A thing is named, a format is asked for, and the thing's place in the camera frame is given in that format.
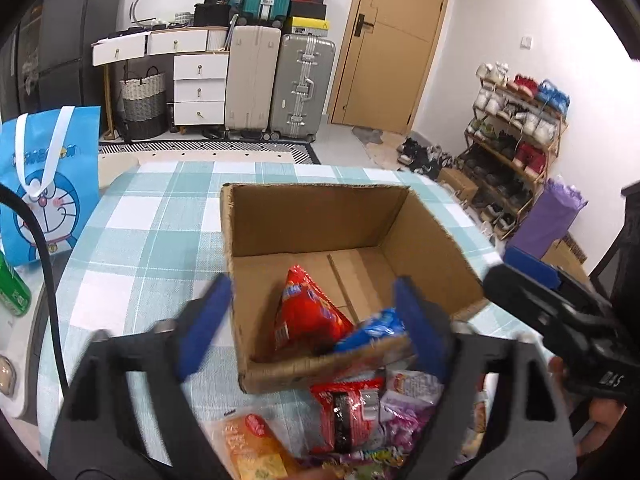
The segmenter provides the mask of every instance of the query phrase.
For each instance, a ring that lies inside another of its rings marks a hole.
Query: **beige suitcase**
[[[277,28],[234,29],[226,79],[226,129],[267,129],[279,47]]]

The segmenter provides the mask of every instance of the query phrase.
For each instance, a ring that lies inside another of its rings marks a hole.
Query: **wooden door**
[[[333,123],[407,131],[443,7],[444,0],[360,0]]]

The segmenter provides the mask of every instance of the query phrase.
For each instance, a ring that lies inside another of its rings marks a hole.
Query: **green can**
[[[14,316],[24,316],[31,304],[31,291],[0,252],[0,302]]]

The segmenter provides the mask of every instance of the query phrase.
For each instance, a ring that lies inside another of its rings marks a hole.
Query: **black and white rug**
[[[245,152],[286,152],[290,153],[296,164],[320,164],[316,152],[307,142],[263,142],[250,140],[149,140],[123,144],[120,142],[101,142],[99,152],[136,153],[165,152],[178,150],[230,150]]]

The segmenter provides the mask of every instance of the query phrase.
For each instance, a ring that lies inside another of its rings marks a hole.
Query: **blue tote bag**
[[[73,249],[98,203],[100,107],[65,106],[2,125],[0,182],[33,211],[50,254]],[[0,205],[4,255],[13,266],[38,258],[33,236]]]

